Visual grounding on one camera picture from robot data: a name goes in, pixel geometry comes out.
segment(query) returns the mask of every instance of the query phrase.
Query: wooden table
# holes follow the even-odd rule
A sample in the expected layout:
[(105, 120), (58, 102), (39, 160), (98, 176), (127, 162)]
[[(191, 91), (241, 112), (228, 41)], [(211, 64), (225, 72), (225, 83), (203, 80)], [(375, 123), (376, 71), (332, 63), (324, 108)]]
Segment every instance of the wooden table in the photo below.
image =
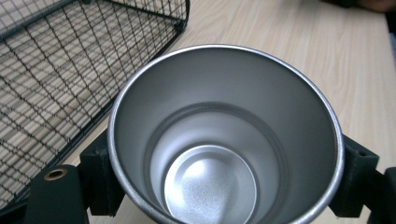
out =
[[(186, 32), (170, 49), (201, 44), (259, 49), (291, 64), (324, 93), (343, 133), (396, 166), (396, 73), (384, 15), (319, 0), (191, 0)], [(80, 146), (87, 146), (106, 120)], [(78, 151), (66, 163), (78, 163)], [(314, 223), (364, 223), (326, 209)], [(116, 217), (91, 223), (151, 223), (127, 197)]]

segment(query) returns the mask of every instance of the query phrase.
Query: stainless steel cup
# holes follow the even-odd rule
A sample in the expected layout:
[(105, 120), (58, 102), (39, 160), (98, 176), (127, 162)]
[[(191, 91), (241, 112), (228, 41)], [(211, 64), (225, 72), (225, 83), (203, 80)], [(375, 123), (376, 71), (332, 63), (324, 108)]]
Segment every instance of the stainless steel cup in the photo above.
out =
[(108, 143), (126, 193), (161, 223), (309, 222), (344, 165), (318, 88), (236, 46), (182, 49), (141, 69), (114, 104)]

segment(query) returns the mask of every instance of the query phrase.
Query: black mount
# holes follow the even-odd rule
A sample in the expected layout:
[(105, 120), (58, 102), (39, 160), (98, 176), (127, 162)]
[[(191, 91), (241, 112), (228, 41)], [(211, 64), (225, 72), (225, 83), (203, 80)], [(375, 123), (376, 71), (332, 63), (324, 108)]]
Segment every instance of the black mount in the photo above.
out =
[[(359, 217), (365, 204), (368, 223), (396, 223), (396, 167), (382, 175), (379, 157), (344, 136), (346, 163), (330, 208), (338, 217)], [(59, 165), (33, 180), (28, 199), (0, 211), (0, 223), (88, 223), (94, 216), (115, 216), (124, 196), (107, 152), (106, 131), (81, 154), (78, 167)]]

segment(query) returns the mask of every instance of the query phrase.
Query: black wire basket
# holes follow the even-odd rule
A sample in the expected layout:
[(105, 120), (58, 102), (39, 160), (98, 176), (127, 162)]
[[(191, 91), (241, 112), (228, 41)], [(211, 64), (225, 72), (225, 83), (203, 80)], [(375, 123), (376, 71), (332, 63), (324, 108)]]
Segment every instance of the black wire basket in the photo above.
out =
[(0, 3), (0, 209), (63, 160), (183, 32), (188, 0)]

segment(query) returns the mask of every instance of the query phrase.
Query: wire mesh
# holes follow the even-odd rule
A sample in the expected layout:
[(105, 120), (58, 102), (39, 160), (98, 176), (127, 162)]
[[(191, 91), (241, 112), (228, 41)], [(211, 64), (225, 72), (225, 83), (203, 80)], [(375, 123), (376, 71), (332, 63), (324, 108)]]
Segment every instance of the wire mesh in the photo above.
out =
[(73, 148), (188, 10), (179, 0), (0, 3), (0, 208)]

